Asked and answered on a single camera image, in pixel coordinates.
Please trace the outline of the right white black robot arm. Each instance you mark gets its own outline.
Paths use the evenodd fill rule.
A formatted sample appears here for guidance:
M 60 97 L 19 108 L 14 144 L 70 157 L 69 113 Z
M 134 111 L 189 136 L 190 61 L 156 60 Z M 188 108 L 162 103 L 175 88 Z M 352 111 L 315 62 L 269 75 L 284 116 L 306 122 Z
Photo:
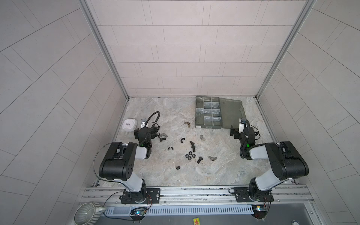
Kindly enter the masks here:
M 290 141 L 256 144 L 258 129 L 248 120 L 240 119 L 239 127 L 230 129 L 230 136 L 240 141 L 240 157 L 246 160 L 267 159 L 271 168 L 261 176 L 252 178 L 248 187 L 229 190 L 240 202 L 274 201 L 272 189 L 288 179 L 297 179 L 309 174 L 309 167 Z

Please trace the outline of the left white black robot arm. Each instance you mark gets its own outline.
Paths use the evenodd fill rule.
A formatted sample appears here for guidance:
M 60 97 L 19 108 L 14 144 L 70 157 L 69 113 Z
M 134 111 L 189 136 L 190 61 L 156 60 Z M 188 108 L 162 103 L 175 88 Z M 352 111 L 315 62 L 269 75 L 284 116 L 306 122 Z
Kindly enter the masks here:
M 152 153 L 152 139 L 157 137 L 157 121 L 160 112 L 156 111 L 145 121 L 143 128 L 135 130 L 135 142 L 111 142 L 104 145 L 107 152 L 98 170 L 93 166 L 95 176 L 105 182 L 119 183 L 125 189 L 120 197 L 122 204 L 144 203 L 152 201 L 151 192 L 147 190 L 144 179 L 133 170 L 136 159 L 149 159 Z

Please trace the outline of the white round container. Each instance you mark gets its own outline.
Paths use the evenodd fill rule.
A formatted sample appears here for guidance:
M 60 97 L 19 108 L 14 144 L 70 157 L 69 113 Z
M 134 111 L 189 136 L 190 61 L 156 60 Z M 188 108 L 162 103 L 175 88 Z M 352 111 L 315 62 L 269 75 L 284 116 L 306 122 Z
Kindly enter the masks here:
M 134 118 L 125 119 L 121 128 L 125 132 L 133 132 L 137 128 L 137 120 Z

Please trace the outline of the green compartment organizer box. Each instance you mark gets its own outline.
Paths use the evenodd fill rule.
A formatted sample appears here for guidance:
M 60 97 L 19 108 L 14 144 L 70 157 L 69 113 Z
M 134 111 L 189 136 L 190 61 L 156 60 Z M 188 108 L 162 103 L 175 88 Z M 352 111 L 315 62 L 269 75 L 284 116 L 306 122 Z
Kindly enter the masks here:
M 243 103 L 221 97 L 196 97 L 196 127 L 209 129 L 238 128 L 246 120 Z

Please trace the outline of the black bolt pair centre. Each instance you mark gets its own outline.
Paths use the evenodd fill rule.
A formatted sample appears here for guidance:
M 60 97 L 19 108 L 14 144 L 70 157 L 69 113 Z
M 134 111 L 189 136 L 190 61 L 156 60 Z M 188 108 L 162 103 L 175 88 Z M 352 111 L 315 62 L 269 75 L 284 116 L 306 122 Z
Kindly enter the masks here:
M 196 152 L 196 146 L 195 143 L 192 141 L 189 141 L 189 143 L 191 144 L 191 148 L 192 148 L 192 152 L 195 153 Z

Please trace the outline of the black nut cluster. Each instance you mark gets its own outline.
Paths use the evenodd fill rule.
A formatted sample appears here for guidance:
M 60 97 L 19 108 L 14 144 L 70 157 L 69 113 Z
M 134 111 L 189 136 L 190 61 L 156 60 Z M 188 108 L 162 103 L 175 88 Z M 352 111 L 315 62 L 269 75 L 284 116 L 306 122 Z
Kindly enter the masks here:
M 188 154 L 185 155 L 185 158 L 187 158 L 188 160 L 191 160 L 195 157 L 196 157 L 196 154 L 192 151 L 190 151 Z

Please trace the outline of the right controller board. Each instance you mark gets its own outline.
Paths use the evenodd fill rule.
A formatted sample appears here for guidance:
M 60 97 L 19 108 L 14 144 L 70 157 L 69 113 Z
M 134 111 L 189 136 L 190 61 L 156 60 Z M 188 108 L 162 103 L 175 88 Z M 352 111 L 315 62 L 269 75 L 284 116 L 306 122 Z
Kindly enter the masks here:
M 251 205 L 254 214 L 252 216 L 256 219 L 264 219 L 268 214 L 268 209 L 265 205 Z

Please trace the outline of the controller board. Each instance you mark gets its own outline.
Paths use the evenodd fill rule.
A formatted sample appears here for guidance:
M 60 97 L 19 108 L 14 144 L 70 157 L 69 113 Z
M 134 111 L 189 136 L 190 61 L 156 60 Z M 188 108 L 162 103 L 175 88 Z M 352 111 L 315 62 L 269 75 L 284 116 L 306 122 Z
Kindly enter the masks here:
M 137 207 L 131 210 L 130 217 L 133 221 L 141 221 L 145 218 L 147 213 L 146 207 Z
M 268 209 L 265 205 L 251 205 L 254 214 L 252 216 L 256 219 L 264 219 L 268 214 Z

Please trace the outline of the left controller board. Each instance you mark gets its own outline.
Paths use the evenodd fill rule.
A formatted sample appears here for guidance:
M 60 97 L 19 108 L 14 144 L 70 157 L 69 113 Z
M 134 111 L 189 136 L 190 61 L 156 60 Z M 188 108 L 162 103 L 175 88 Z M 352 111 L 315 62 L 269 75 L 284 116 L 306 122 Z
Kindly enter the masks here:
M 131 210 L 130 217 L 133 221 L 141 221 L 145 218 L 147 213 L 146 207 L 137 207 Z

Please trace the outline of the grey ribbed bowl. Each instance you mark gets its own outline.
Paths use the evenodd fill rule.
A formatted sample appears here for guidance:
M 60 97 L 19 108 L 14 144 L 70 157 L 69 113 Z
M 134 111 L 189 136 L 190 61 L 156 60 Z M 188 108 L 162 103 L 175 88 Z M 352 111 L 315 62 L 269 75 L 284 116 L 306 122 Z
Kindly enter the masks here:
M 86 202 L 75 212 L 74 222 L 76 225 L 94 225 L 106 209 L 98 202 Z

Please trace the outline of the aluminium mounting rail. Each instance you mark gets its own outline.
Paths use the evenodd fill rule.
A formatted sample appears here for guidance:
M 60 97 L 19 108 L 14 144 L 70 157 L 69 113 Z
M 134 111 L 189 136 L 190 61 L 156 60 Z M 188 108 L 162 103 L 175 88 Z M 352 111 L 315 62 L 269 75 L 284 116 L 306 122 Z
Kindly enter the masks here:
M 160 205 L 221 205 L 221 204 L 258 204 L 271 203 L 314 203 L 314 199 L 306 185 L 281 184 L 262 196 L 248 195 L 247 185 L 227 186 L 162 186 L 147 187 L 147 195 L 156 206 Z M 88 187 L 85 188 L 78 202 L 98 202 L 107 205 L 121 204 L 129 198 L 123 196 L 121 187 Z

